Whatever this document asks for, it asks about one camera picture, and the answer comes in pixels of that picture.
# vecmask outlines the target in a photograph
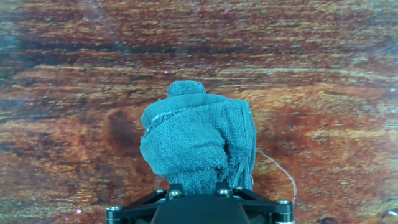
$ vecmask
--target wood grain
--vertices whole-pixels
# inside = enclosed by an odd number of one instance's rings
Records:
[[[104,223],[152,191],[140,116],[175,80],[250,102],[297,223],[396,223],[397,17],[387,0],[1,1],[0,223]],[[292,198],[259,153],[253,177]]]

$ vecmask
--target screw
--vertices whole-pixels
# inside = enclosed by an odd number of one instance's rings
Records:
[[[231,192],[231,190],[230,189],[218,189],[217,192],[219,194],[228,194]]]
[[[290,203],[290,201],[287,199],[279,199],[278,201],[276,201],[276,203],[278,203],[279,205],[287,205],[288,203]]]
[[[109,206],[108,208],[106,208],[107,210],[110,210],[110,211],[120,211],[120,210],[122,210],[122,206],[120,206],[120,205],[115,205],[115,206]]]
[[[171,196],[171,197],[176,197],[176,196],[179,196],[180,194],[181,194],[181,191],[179,191],[179,190],[172,190],[169,192],[169,196]]]

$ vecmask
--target blue towel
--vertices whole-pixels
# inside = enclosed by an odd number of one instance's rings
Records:
[[[213,194],[219,181],[252,190],[256,130],[249,103],[173,82],[167,98],[141,116],[141,154],[153,172],[186,194]]]

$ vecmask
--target towel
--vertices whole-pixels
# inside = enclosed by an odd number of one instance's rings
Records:
[[[140,151],[152,171],[186,194],[213,194],[217,182],[252,190],[256,130],[249,103],[176,81],[141,116]]]

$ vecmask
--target bolt head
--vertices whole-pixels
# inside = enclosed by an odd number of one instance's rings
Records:
[[[156,190],[156,193],[158,193],[158,194],[161,194],[161,193],[164,193],[164,192],[166,192],[165,189],[157,189]]]
[[[120,206],[120,205],[115,205],[115,206],[109,206],[109,207],[106,208],[106,209],[107,209],[107,210],[110,210],[110,211],[120,211],[120,210],[123,209],[123,207]]]
[[[230,189],[218,189],[217,190],[217,193],[219,193],[219,194],[228,194],[230,192],[231,192]]]
[[[169,192],[169,196],[171,196],[171,197],[176,197],[176,196],[179,196],[180,194],[181,194],[181,191],[179,191],[179,190],[172,190]]]
[[[276,203],[278,203],[279,205],[287,205],[288,203],[290,203],[290,201],[283,198],[276,201]]]

